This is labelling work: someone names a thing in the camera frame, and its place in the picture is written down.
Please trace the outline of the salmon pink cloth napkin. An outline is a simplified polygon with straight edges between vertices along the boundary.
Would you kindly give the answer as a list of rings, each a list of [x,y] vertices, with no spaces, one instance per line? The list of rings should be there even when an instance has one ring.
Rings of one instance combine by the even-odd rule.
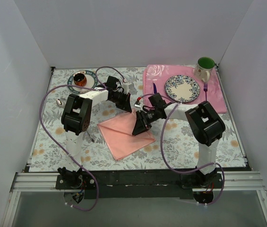
[[[116,161],[155,142],[154,136],[149,131],[137,136],[132,135],[136,120],[136,111],[134,110],[131,113],[121,113],[97,125]]]

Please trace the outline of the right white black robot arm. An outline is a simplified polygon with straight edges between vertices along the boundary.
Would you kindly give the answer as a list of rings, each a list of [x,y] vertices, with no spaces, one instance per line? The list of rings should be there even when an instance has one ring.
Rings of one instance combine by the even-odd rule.
[[[222,181],[218,175],[216,153],[219,140],[225,131],[225,124],[208,101],[198,105],[185,105],[174,102],[165,102],[159,93],[149,97],[152,105],[150,110],[141,110],[136,113],[136,123],[132,135],[137,136],[152,127],[152,123],[164,119],[177,119],[187,121],[195,139],[198,141],[198,163],[193,170],[179,171],[166,166],[181,177],[184,189],[214,186],[214,180]]]

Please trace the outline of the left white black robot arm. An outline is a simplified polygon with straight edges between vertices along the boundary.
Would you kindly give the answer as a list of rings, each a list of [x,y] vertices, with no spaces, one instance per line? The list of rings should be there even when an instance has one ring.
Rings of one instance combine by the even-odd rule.
[[[116,107],[131,113],[129,83],[118,86],[119,80],[109,76],[106,83],[89,89],[80,95],[69,95],[61,117],[66,132],[67,158],[63,167],[58,169],[62,181],[72,189],[85,185],[82,177],[80,159],[83,134],[91,122],[92,107],[111,101]]]

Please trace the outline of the green inside floral mug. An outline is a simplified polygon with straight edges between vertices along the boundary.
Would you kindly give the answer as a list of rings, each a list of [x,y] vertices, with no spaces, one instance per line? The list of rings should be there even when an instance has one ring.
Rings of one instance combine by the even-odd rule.
[[[199,80],[204,83],[208,82],[211,76],[211,72],[215,66],[213,59],[209,57],[201,57],[194,68],[193,74]]]

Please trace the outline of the floral tablecloth mat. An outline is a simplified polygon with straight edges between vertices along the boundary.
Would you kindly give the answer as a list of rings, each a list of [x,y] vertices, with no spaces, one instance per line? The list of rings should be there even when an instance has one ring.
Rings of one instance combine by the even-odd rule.
[[[125,78],[134,85],[131,102],[143,95],[143,73],[147,67],[128,67],[101,69],[97,75],[101,81],[108,76]],[[44,126],[40,127],[36,137],[30,172],[55,172],[62,166],[65,152],[61,149],[66,144],[66,135],[60,122],[62,109],[56,99],[66,99],[71,93],[66,87],[74,69],[55,69],[52,75],[49,94],[43,113]],[[189,124],[185,121],[159,120],[152,125],[155,142],[143,147],[133,154],[116,161],[107,147],[98,123],[108,120],[121,111],[111,102],[103,102],[92,109],[88,132],[94,138],[93,143],[88,134],[83,136],[80,160],[88,170],[140,170],[165,169],[169,164],[174,168],[193,168],[198,161],[198,143]]]

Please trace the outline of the purple plastic knife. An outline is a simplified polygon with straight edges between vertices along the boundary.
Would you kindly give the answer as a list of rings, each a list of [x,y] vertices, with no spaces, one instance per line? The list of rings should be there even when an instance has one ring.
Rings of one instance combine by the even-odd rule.
[[[155,83],[153,83],[153,94],[154,95],[157,94],[157,87],[156,87]]]

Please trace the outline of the green rimmed white saucer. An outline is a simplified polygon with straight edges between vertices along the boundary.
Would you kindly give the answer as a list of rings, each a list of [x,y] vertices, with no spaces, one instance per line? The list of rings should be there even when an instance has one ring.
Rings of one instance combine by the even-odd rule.
[[[76,75],[79,75],[79,74],[83,74],[85,76],[86,84],[84,85],[84,87],[95,88],[97,86],[98,81],[96,79],[95,73],[90,70],[82,70],[82,71],[77,71],[73,73],[68,79],[68,84],[76,85],[76,82],[78,81],[78,77],[76,79],[74,78],[76,77]],[[78,87],[68,87],[68,89],[70,90],[71,93],[79,94],[79,95],[88,92],[87,89],[78,88]]]

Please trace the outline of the pink rose placemat cloth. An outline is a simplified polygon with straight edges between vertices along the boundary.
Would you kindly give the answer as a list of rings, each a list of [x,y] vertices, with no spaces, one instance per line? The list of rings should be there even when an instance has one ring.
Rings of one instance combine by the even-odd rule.
[[[152,94],[156,89],[162,96],[191,105],[208,101],[217,113],[226,113],[216,71],[210,73],[207,92],[203,89],[204,82],[194,76],[193,71],[193,67],[180,65],[148,65],[143,73],[143,93]]]

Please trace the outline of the blue floral patterned plate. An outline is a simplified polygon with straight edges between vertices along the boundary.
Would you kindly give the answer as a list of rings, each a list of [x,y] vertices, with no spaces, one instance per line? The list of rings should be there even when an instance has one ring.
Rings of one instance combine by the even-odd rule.
[[[176,102],[189,103],[200,94],[200,86],[195,79],[186,75],[175,75],[167,79],[164,89],[169,98]]]

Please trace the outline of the small brown cup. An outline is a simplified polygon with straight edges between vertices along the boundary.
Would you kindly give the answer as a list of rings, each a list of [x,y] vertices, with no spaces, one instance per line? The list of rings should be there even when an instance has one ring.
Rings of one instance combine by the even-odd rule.
[[[74,83],[76,86],[84,87],[87,83],[87,78],[84,73],[77,73],[74,75]]]

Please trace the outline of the large silver spoon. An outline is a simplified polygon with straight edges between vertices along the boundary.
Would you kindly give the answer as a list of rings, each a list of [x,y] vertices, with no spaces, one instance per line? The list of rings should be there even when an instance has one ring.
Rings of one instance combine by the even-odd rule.
[[[59,107],[64,107],[65,106],[65,100],[64,99],[56,99],[56,104]]]

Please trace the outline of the purple plastic fork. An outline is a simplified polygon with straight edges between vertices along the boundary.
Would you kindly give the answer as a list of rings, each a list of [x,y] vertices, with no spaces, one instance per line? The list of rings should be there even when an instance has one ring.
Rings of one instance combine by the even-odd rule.
[[[206,99],[207,99],[207,91],[208,91],[208,84],[204,83],[204,92],[205,92]]]

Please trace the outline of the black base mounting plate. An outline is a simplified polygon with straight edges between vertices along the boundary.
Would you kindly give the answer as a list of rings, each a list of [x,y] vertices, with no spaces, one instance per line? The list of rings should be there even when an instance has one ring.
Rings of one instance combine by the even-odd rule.
[[[222,176],[204,179],[198,173],[183,175],[171,170],[69,171],[58,169],[57,190],[83,191],[86,199],[180,198],[193,199],[193,190],[221,189]]]

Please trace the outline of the aluminium frame rail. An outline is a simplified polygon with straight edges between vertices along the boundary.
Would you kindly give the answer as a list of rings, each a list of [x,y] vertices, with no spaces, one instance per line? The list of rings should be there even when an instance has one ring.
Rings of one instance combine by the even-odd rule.
[[[225,191],[265,190],[259,171],[226,171]],[[55,190],[57,173],[19,173],[15,175],[12,192],[51,192]]]

